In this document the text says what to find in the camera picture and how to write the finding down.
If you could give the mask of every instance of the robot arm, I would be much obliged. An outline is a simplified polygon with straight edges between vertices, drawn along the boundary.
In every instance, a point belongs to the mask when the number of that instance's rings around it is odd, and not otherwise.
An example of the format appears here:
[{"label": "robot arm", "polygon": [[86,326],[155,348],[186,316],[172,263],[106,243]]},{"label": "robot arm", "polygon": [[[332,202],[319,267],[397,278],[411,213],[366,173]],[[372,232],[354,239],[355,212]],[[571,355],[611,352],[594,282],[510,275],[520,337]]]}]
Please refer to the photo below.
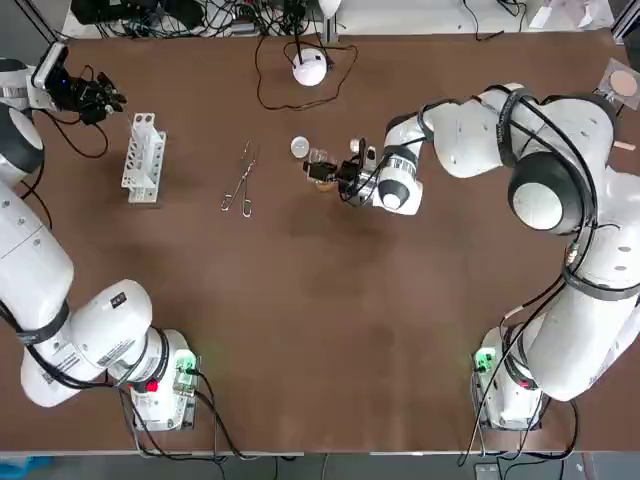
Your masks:
[{"label": "robot arm", "polygon": [[0,318],[25,347],[25,394],[53,407],[108,370],[117,385],[131,385],[148,429],[180,428],[193,391],[184,371],[196,366],[195,357],[178,332],[149,328],[152,307],[145,290],[123,280],[77,311],[69,309],[73,264],[12,190],[43,156],[31,121],[0,103]]},{"label": "robot arm", "polygon": [[0,59],[0,102],[18,110],[45,109],[77,112],[85,125],[104,120],[114,112],[122,112],[126,98],[118,92],[102,72],[94,78],[93,68],[86,80],[72,77],[64,62],[69,54],[61,42],[53,43],[37,67],[18,60]]},{"label": "robot arm", "polygon": [[[413,214],[422,192],[415,180],[419,152],[423,142],[432,142],[438,160],[455,177],[511,168],[508,202],[529,228],[591,234],[589,253],[579,262],[582,235],[571,244],[567,286],[520,335],[504,363],[505,344],[521,326],[506,334],[495,328],[483,341],[479,354],[490,352],[491,361],[478,364],[480,391],[496,373],[499,391],[485,407],[495,427],[526,428],[542,392],[563,401],[581,394],[640,331],[640,178],[606,166],[614,123],[612,106],[599,95],[554,96],[538,103],[521,85],[498,85],[462,104],[446,100],[394,119],[380,163],[361,168],[362,160],[352,159],[329,177],[341,185],[341,194],[355,192],[360,204],[370,196],[374,206]],[[305,165],[309,177],[325,181],[314,168],[321,166]],[[367,181],[371,193],[360,190]]]}]

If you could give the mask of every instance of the tabletop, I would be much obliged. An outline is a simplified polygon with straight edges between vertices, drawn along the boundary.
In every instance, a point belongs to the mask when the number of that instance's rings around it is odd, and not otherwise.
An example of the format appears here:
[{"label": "tabletop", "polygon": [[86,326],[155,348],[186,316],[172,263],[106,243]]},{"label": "tabletop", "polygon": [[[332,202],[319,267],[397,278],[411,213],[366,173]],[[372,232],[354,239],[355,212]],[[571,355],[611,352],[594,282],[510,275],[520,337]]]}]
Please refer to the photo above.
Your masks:
[{"label": "tabletop", "polygon": [[[271,105],[335,93],[352,50],[305,89],[269,38],[257,60]],[[519,82],[538,97],[591,91],[610,57],[626,62],[608,31],[472,36],[341,37],[359,56],[339,97],[304,111],[267,111],[256,99],[257,39],[112,39],[71,42],[68,68],[106,72],[129,99],[128,116],[156,114],[167,132],[160,198],[132,207],[120,188],[130,127],[104,122],[110,150],[76,155],[41,114],[46,145],[40,195],[54,235],[75,264],[69,300],[79,307],[107,286],[138,281],[153,301],[153,323],[180,330],[203,359],[219,411],[241,450],[460,451],[473,422],[470,354],[487,330],[558,274],[564,240],[523,227],[507,203],[510,172],[471,179],[446,174],[424,148],[414,217],[342,204],[305,180],[289,150],[306,136],[348,158],[349,140],[382,146],[396,115],[443,98],[468,98]],[[617,139],[634,143],[640,116],[621,115]],[[99,151],[94,129],[69,136]],[[260,145],[249,185],[253,216],[223,213],[247,140]],[[636,152],[612,162],[638,173]],[[37,203],[30,200],[36,212]],[[43,409],[20,387],[21,347],[0,327],[5,392],[0,451],[132,449],[114,393],[83,392]],[[635,345],[578,398],[582,450],[638,450]],[[572,413],[557,404],[527,448],[562,450]],[[208,450],[212,424],[158,435],[169,450]],[[489,447],[515,449],[517,436]]]}]

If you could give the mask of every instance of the red button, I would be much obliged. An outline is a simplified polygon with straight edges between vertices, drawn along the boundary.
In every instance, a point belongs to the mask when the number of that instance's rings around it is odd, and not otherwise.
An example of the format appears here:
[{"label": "red button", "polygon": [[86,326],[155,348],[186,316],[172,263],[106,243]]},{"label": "red button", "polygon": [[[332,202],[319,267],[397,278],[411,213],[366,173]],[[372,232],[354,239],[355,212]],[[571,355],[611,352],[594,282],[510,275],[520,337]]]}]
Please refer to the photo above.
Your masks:
[{"label": "red button", "polygon": [[147,382],[147,385],[145,386],[145,390],[147,392],[157,392],[158,391],[158,382],[157,382],[157,380],[151,380],[151,381]]}]

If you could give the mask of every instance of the metal tweezers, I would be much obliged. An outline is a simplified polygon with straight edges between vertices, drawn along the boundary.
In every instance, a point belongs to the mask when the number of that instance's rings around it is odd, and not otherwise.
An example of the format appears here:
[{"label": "metal tweezers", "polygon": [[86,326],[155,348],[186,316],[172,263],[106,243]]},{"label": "metal tweezers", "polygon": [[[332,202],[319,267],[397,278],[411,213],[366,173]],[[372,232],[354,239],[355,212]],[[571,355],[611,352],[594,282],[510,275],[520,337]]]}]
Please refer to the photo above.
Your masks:
[{"label": "metal tweezers", "polygon": [[[247,145],[244,148],[244,153],[242,154],[242,163],[243,164],[248,159],[248,154],[249,154],[250,147],[251,147],[251,140],[249,140],[247,142]],[[249,188],[249,174],[251,173],[251,170],[253,169],[253,167],[256,164],[256,162],[258,161],[258,153],[259,153],[259,151],[260,151],[259,147],[256,148],[253,151],[253,156],[251,158],[251,161],[247,165],[247,168],[245,169],[244,173],[242,174],[242,177],[240,177],[240,181],[238,182],[238,185],[236,186],[236,189],[233,192],[233,194],[226,193],[224,195],[224,199],[222,200],[222,205],[220,205],[220,210],[222,210],[223,212],[229,211],[229,209],[231,208],[233,203],[236,201],[238,193],[240,193],[240,189],[244,185],[244,195],[243,195],[243,201],[242,201],[242,215],[244,217],[246,217],[246,218],[251,217],[251,200],[249,200],[249,198],[247,196],[247,190]]]}]

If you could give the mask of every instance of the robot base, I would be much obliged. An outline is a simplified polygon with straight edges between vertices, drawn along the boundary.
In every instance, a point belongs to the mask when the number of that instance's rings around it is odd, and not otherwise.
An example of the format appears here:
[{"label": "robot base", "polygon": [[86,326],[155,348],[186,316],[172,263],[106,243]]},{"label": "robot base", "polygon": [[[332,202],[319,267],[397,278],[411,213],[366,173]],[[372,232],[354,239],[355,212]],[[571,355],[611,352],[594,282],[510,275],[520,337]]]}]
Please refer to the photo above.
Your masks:
[{"label": "robot base", "polygon": [[482,341],[474,359],[472,374],[472,401],[476,414],[484,392],[489,389],[484,408],[480,415],[481,426],[499,430],[526,430],[531,423],[538,427],[540,413],[540,389],[527,390],[518,385],[500,365],[494,381],[489,385],[496,365],[502,358],[502,339],[499,328],[493,328]]},{"label": "robot base", "polygon": [[185,338],[175,330],[165,330],[169,340],[169,363],[155,392],[139,393],[131,389],[131,400],[138,409],[142,421],[152,432],[180,430],[193,426],[195,404],[193,397],[176,393],[174,382],[179,374],[176,365],[176,352],[188,350]]}]

